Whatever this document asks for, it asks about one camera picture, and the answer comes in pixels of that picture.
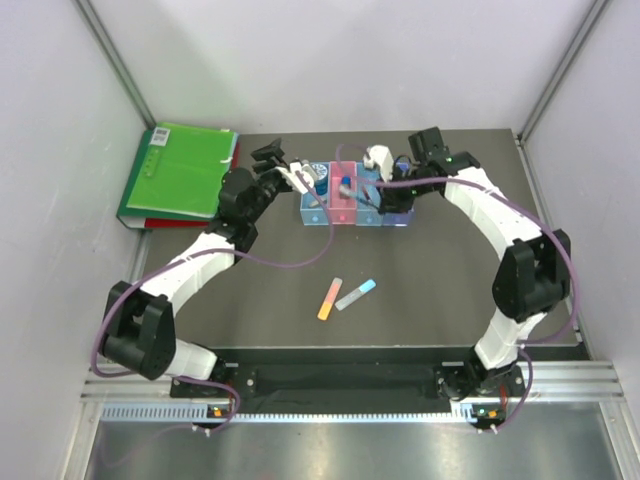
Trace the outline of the blue round tape dispenser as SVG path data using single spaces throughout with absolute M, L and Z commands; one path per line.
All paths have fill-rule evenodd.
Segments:
M 314 181 L 315 192 L 318 196 L 325 196 L 328 191 L 329 164 L 314 162 L 311 164 L 311 167 L 316 175 L 316 180 Z

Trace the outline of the teal blue bin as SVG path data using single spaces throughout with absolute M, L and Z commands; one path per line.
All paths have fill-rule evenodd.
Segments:
M 356 165 L 356 176 L 358 178 L 365 178 L 368 180 L 366 182 L 357 182 L 357 190 L 360 186 L 366 186 L 369 190 L 369 194 L 373 197 L 376 203 L 380 203 L 380 194 L 375 185 L 372 185 L 372 182 L 377 182 L 378 172 L 376 170 L 367 170 L 362 163 L 358 163 Z M 382 226 L 382 216 L 373 208 L 366 207 L 364 205 L 359 204 L 356 201 L 356 225 L 359 227 L 381 227 Z

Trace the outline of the light blue bin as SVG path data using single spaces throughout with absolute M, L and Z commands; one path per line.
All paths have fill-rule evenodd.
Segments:
M 323 210 L 322 204 L 327 205 L 329 194 L 319 196 L 321 203 L 316 208 L 308 208 L 309 202 L 316 200 L 311 193 L 305 193 L 301 197 L 300 215 L 305 226 L 323 226 L 328 224 L 328 216 Z

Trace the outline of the small blue capped bottle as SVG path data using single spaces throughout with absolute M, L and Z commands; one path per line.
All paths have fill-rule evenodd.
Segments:
M 350 176 L 343 176 L 340 180 L 340 184 L 339 184 L 339 194 L 341 197 L 344 198 L 350 198 L 351 195 L 353 194 L 353 191 L 351 189 L 351 177 Z

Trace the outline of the pink bin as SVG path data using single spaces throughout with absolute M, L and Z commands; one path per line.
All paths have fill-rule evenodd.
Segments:
M 356 223 L 356 200 L 352 197 L 344 196 L 340 192 L 340 186 L 344 184 L 344 177 L 349 178 L 346 186 L 348 186 L 352 192 L 356 192 L 356 173 L 357 165 L 355 162 L 343 162 L 341 168 L 338 167 L 336 162 L 330 163 L 328 208 L 331 221 L 334 224 L 354 225 Z

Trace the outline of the red folder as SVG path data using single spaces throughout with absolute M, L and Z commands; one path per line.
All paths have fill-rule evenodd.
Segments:
M 169 153 L 149 150 L 128 207 L 143 212 L 145 229 L 204 226 L 218 206 L 224 175 L 237 163 L 230 147 L 184 147 Z

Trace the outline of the light blue highlighter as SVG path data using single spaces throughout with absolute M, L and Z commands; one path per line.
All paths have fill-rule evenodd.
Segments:
M 347 295 L 339 299 L 335 303 L 335 308 L 338 311 L 343 311 L 345 308 L 347 308 L 348 306 L 353 304 L 355 301 L 357 301 L 358 299 L 360 299 L 361 297 L 369 293 L 375 287 L 376 287 L 376 282 L 373 279 L 369 279 L 365 281 L 355 290 L 351 291 L 350 293 L 348 293 Z

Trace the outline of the orange highlighter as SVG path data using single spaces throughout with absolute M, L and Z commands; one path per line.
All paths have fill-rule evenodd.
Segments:
M 318 311 L 317 314 L 317 319 L 320 321 L 326 321 L 330 315 L 331 309 L 333 308 L 333 305 L 336 301 L 336 297 L 340 291 L 340 288 L 342 286 L 343 280 L 339 277 L 335 277 L 330 286 L 329 289 L 327 291 L 327 294 L 325 295 L 322 304 L 320 306 L 320 309 Z

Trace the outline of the blue pen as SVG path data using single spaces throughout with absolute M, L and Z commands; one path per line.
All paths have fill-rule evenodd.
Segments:
M 411 158 L 408 155 L 399 155 L 394 160 L 393 173 L 395 176 L 406 176 L 411 170 Z

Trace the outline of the green folder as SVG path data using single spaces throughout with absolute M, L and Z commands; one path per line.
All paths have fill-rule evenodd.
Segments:
M 145 132 L 123 196 L 128 209 L 208 219 L 232 167 L 238 134 L 161 122 Z

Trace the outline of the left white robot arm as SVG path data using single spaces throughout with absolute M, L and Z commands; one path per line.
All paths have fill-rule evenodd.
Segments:
M 258 235 L 257 220 L 279 194 L 304 194 L 316 180 L 308 161 L 285 161 L 280 140 L 251 156 L 251 169 L 236 167 L 224 174 L 217 210 L 190 247 L 155 275 L 111 288 L 94 357 L 148 380 L 190 378 L 205 396 L 224 390 L 227 374 L 216 366 L 216 354 L 178 339 L 175 317 L 211 279 L 247 257 Z

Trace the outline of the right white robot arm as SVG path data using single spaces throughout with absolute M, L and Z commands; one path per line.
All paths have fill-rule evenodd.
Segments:
M 416 198 L 437 192 L 485 236 L 499 260 L 491 287 L 495 313 L 461 369 L 443 381 L 454 400 L 487 396 L 502 385 L 535 327 L 569 295 L 570 239 L 520 213 L 471 153 L 450 151 L 438 128 L 410 135 L 409 144 L 408 163 L 384 145 L 363 156 L 378 173 L 379 211 L 406 213 Z

